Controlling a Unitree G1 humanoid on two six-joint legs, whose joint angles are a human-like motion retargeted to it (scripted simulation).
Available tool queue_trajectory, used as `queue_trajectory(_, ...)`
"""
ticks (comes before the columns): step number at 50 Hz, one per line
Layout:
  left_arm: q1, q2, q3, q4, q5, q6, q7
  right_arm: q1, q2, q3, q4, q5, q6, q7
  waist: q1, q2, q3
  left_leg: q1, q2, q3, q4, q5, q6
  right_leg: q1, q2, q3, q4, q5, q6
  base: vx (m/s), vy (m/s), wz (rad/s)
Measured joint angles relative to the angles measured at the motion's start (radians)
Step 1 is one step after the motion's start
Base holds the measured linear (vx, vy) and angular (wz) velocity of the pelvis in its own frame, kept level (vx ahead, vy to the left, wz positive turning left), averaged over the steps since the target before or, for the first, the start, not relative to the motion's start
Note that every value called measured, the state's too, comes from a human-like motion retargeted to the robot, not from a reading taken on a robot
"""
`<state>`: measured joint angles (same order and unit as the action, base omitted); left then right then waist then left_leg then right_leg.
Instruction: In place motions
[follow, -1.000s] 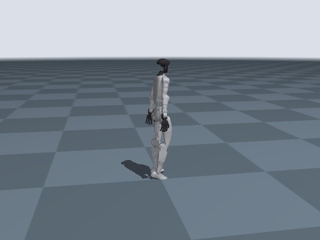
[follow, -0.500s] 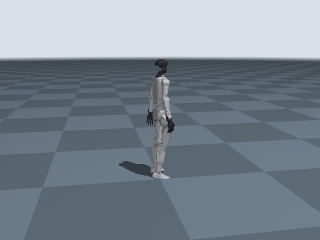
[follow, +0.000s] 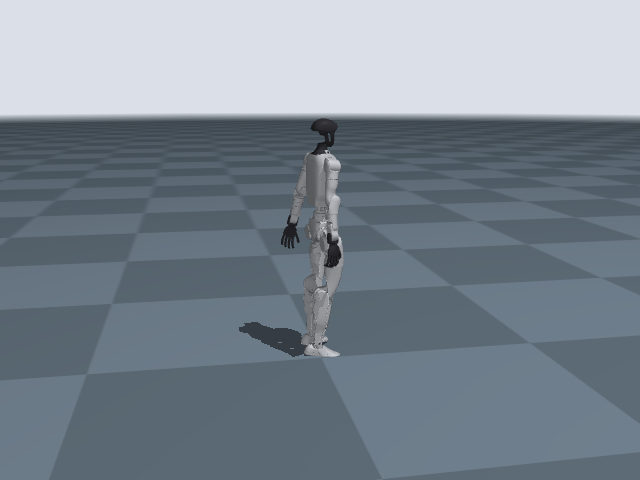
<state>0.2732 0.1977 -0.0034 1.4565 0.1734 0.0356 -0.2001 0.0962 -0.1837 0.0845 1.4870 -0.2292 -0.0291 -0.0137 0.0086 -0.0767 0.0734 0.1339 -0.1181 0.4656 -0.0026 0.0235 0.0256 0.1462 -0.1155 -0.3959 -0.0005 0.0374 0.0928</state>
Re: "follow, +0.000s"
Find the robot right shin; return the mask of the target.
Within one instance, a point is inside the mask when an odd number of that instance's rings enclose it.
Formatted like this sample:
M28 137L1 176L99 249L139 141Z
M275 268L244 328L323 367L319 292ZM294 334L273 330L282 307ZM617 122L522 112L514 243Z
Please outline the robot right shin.
M329 318L330 318L330 313L332 308L332 301L333 301L333 297L332 297L332 300L329 301L329 294L325 290L319 290L315 294L315 305L314 305L314 316L313 316L314 317L313 324L315 326L314 347L318 346L319 349L322 349L322 341L324 339L325 331L329 323ZM321 339L321 343L319 344L320 339ZM315 347L315 348L317 349L318 347Z

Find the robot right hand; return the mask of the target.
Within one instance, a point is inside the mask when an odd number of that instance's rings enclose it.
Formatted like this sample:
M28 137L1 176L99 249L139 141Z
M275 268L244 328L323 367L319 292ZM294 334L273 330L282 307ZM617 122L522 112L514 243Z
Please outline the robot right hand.
M339 260L341 258L341 251L339 249L339 246L337 245L337 243L339 243L339 241L332 241L332 236L330 233L327 234L327 243L330 244L329 245L329 249L328 249L328 259L327 259L327 263L323 266L327 266L328 268L333 268L334 266L337 266L339 263ZM330 263L330 264L329 264Z

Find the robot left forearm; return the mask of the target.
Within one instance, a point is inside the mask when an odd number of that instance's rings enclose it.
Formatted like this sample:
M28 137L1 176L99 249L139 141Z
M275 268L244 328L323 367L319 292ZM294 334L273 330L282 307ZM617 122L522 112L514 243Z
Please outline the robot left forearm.
M301 210L300 209L302 208L304 200L305 200L305 198L303 196L299 195L296 192L296 189L295 189L294 194L293 194L293 203L292 203L292 207L290 209L290 215L291 215L290 223L293 223L293 224L297 223L298 217L301 214Z

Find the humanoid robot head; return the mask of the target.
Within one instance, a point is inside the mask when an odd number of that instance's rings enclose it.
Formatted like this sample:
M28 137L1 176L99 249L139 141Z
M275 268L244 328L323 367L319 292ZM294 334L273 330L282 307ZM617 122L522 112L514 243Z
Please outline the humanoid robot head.
M316 120L312 124L311 130L319 131L320 135L325 136L325 142L318 143L316 149L311 154L313 155L326 154L325 150L327 150L327 146L332 147L334 144L334 133L337 130L337 128L338 128L338 125L332 120L325 119L325 118ZM328 133L330 133L331 141L329 141Z

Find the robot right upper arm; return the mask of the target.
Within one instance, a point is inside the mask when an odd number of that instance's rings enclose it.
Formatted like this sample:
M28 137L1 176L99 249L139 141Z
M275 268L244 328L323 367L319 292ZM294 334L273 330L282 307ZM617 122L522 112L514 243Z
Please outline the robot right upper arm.
M338 187L338 177L339 177L340 170L341 170L340 161L331 157L325 158L325 162L324 162L324 171L326 173L325 203L328 207L329 207L331 198L333 196L337 196L335 194L335 191Z

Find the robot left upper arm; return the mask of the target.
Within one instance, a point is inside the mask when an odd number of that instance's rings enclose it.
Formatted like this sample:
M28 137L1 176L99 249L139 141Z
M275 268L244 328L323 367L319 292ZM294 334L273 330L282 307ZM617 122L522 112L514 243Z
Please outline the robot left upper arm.
M299 179L298 179L298 182L297 182L297 185L296 185L296 192L299 195L303 196L303 197L307 196L307 193L306 193L306 159L307 159L307 156L308 156L309 153L307 153L305 155L305 157L304 157L303 167L302 167L302 170L301 170L301 173L299 175Z

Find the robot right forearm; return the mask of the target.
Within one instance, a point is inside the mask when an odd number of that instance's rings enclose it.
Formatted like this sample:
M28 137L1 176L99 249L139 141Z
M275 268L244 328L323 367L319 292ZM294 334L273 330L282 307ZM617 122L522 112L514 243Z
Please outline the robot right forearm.
M330 233L332 236L332 241L338 240L338 211L340 206L340 198L338 196L333 196L330 200L329 209L326 210L327 215L327 225L326 230L327 234ZM326 235L327 237L327 235Z

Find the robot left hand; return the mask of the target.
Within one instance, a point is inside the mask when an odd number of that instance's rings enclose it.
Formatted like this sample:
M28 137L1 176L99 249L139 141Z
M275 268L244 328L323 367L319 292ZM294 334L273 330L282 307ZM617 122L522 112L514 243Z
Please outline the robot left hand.
M297 226L298 221L297 221L296 224L290 223L290 218L291 218L291 215L289 215L289 217L288 217L288 221L287 221L288 226L285 228L285 230L283 232L282 239L281 239L281 245L283 245L283 240L284 240L284 237L286 235L285 241L284 241L284 246L287 247L286 246L286 244L287 244L286 242L287 242L287 239L288 239L288 248L289 249L290 249L290 240L291 240L292 248L294 248L294 244L293 243L294 243L294 237L295 236L296 236L297 242L299 243L299 238L298 238L298 235L297 235L297 232L296 232L297 229L295 228L295 226Z

